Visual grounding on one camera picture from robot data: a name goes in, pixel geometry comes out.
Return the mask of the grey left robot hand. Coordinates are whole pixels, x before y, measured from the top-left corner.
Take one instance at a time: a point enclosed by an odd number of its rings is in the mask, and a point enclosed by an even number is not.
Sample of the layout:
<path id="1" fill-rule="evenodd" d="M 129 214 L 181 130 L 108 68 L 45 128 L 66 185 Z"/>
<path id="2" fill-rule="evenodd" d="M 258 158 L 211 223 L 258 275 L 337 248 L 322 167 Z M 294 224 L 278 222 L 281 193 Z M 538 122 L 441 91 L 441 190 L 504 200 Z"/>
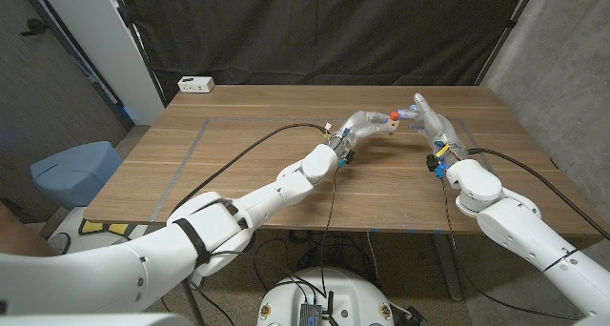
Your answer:
<path id="1" fill-rule="evenodd" d="M 342 153 L 353 149 L 360 139 L 376 133 L 391 133 L 398 128 L 398 122 L 389 114 L 381 112 L 358 111 L 352 114 L 331 136 L 329 146 Z"/>

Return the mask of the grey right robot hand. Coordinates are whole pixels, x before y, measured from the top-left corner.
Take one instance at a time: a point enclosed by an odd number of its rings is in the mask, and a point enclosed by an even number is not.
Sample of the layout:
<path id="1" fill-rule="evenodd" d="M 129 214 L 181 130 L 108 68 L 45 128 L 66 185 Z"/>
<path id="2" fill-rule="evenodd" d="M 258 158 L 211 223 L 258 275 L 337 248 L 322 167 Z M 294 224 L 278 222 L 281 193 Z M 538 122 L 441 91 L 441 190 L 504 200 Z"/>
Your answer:
<path id="1" fill-rule="evenodd" d="M 415 120 L 410 129 L 422 134 L 428 141 L 433 155 L 446 167 L 468 159 L 465 144 L 458 137 L 452 123 L 435 112 L 421 93 L 414 95 L 415 104 L 398 110 L 399 119 Z"/>

